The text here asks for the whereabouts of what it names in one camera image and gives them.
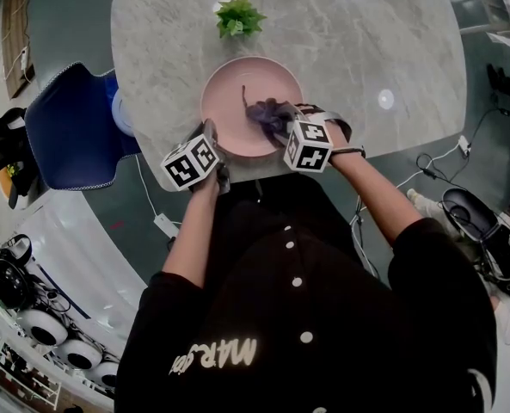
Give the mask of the black helmet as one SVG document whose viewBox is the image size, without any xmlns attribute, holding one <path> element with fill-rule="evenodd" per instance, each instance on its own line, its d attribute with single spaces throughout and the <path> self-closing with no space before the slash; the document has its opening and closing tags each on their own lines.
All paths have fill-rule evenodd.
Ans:
<svg viewBox="0 0 510 413">
<path fill-rule="evenodd" d="M 0 305 L 6 309 L 19 309 L 27 297 L 27 288 L 18 269 L 0 260 Z"/>
</svg>

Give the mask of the white curved counter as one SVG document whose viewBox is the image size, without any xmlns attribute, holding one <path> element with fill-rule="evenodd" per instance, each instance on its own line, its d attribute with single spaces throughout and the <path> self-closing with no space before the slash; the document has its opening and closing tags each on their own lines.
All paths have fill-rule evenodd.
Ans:
<svg viewBox="0 0 510 413">
<path fill-rule="evenodd" d="M 83 195 L 46 194 L 19 232 L 33 243 L 35 273 L 71 302 L 67 315 L 85 334 L 122 355 L 146 284 Z"/>
</svg>

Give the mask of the blue upholstered chair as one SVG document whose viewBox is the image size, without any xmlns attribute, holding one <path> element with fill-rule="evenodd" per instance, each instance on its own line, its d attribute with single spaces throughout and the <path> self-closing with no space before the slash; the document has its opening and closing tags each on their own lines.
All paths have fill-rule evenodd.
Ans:
<svg viewBox="0 0 510 413">
<path fill-rule="evenodd" d="M 112 106 L 115 71 L 91 73 L 81 62 L 53 76 L 25 113 L 28 141 L 45 184 L 81 191 L 113 184 L 119 161 L 141 152 Z"/>
</svg>

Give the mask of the wooden board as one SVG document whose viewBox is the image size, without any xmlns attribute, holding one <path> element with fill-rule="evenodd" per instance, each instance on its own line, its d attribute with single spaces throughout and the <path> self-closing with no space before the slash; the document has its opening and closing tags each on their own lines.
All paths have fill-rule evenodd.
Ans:
<svg viewBox="0 0 510 413">
<path fill-rule="evenodd" d="M 3 80 L 9 99 L 21 94 L 34 77 L 28 29 L 28 0 L 3 0 L 2 5 L 2 57 Z M 28 68 L 21 70 L 22 49 L 28 47 Z"/>
</svg>

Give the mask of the person's left forearm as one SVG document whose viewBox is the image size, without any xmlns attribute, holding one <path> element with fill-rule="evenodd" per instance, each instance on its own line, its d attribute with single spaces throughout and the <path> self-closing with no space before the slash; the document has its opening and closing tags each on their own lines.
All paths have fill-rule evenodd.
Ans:
<svg viewBox="0 0 510 413">
<path fill-rule="evenodd" d="M 213 171 L 195 186 L 181 229 L 163 265 L 164 273 L 179 275 L 199 288 L 205 283 L 218 194 L 217 174 Z"/>
</svg>

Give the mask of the pale blue round dish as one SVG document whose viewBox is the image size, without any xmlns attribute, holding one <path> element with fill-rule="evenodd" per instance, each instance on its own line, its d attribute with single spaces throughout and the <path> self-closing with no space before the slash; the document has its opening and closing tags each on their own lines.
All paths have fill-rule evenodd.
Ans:
<svg viewBox="0 0 510 413">
<path fill-rule="evenodd" d="M 118 129 L 125 135 L 133 138 L 134 132 L 132 130 L 132 125 L 119 89 L 117 89 L 114 94 L 111 110 L 114 123 Z"/>
</svg>

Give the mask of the big pink plate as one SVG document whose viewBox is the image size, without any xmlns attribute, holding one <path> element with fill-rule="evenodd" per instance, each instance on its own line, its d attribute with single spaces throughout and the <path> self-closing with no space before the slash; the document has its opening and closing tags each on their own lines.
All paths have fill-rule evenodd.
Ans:
<svg viewBox="0 0 510 413">
<path fill-rule="evenodd" d="M 201 116 L 217 130 L 218 146 L 239 157 L 265 157 L 276 152 L 261 127 L 245 115 L 245 107 L 274 98 L 303 100 L 298 80 L 282 64 L 263 57 L 233 59 L 208 79 L 201 97 Z"/>
</svg>

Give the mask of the small potted green plant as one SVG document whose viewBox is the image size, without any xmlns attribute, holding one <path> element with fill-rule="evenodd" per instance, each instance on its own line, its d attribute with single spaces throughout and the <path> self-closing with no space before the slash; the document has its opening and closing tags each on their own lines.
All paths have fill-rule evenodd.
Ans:
<svg viewBox="0 0 510 413">
<path fill-rule="evenodd" d="M 261 23 L 267 19 L 249 0 L 220 1 L 215 15 L 220 38 L 261 32 Z"/>
</svg>

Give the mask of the dark blue cloth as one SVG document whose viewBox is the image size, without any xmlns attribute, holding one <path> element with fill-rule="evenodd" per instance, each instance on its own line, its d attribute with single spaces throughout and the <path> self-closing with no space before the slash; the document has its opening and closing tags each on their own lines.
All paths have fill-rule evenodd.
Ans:
<svg viewBox="0 0 510 413">
<path fill-rule="evenodd" d="M 265 131 L 271 131 L 290 135 L 290 129 L 288 127 L 292 121 L 284 122 L 277 117 L 277 108 L 285 102 L 278 102 L 275 98 L 267 98 L 265 101 L 257 101 L 254 104 L 248 104 L 245 85 L 242 86 L 242 99 L 247 119 L 258 124 L 263 134 Z"/>
</svg>

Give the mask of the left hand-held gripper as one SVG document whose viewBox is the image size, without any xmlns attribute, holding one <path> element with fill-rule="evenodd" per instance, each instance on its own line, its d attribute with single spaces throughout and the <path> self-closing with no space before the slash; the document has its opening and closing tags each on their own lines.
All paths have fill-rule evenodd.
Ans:
<svg viewBox="0 0 510 413">
<path fill-rule="evenodd" d="M 230 192 L 230 172 L 225 155 L 218 148 L 218 133 L 211 119 L 204 121 L 202 132 L 176 146 L 161 162 L 162 186 L 166 191 L 193 190 L 215 172 L 219 193 Z"/>
</svg>

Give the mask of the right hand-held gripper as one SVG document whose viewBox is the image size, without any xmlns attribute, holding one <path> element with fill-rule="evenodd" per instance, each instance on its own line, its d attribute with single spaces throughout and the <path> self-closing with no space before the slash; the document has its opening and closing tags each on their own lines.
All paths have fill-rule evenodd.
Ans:
<svg viewBox="0 0 510 413">
<path fill-rule="evenodd" d="M 265 131 L 267 140 L 276 149 L 285 149 L 283 160 L 297 172 L 322 173 L 334 148 L 327 128 L 328 122 L 339 126 L 347 140 L 352 128 L 336 112 L 324 111 L 309 105 L 285 102 L 277 108 L 277 117 L 289 125 L 290 135 Z"/>
</svg>

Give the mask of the black and white headset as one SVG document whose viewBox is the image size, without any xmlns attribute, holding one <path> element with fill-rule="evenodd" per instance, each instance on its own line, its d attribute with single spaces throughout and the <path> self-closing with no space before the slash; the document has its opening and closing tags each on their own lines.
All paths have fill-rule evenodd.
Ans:
<svg viewBox="0 0 510 413">
<path fill-rule="evenodd" d="M 32 258 L 31 239 L 25 234 L 17 234 L 0 248 L 0 259 L 17 268 L 25 268 Z"/>
</svg>

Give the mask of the white round headset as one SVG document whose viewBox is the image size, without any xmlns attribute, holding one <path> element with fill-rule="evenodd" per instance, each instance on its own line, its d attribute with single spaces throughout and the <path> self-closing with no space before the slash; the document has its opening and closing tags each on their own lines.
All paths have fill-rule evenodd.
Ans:
<svg viewBox="0 0 510 413">
<path fill-rule="evenodd" d="M 113 361 L 102 361 L 98 366 L 88 370 L 85 375 L 90 381 L 107 389 L 114 389 L 119 364 Z"/>
<path fill-rule="evenodd" d="M 102 351 L 92 342 L 68 339 L 55 348 L 56 356 L 70 367 L 90 370 L 102 360 Z"/>
<path fill-rule="evenodd" d="M 68 330 L 57 318 L 38 309 L 20 311 L 17 323 L 36 342 L 46 346 L 58 346 L 68 337 Z"/>
</svg>

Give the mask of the person's right forearm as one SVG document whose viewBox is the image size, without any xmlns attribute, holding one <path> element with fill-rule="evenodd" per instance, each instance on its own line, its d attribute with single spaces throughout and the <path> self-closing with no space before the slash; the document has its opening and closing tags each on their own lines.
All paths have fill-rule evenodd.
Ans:
<svg viewBox="0 0 510 413">
<path fill-rule="evenodd" d="M 408 198 L 359 152 L 333 153 L 331 165 L 350 182 L 391 247 L 405 229 L 422 219 Z"/>
</svg>

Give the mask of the person's black shirt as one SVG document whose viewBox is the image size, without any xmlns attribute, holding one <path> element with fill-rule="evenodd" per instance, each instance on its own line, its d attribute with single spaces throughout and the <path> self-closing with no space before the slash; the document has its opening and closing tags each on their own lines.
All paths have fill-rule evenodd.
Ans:
<svg viewBox="0 0 510 413">
<path fill-rule="evenodd" d="M 302 175 L 217 200 L 197 287 L 155 274 L 120 359 L 115 413 L 488 413 L 487 291 L 434 219 L 367 272 L 346 220 Z"/>
</svg>

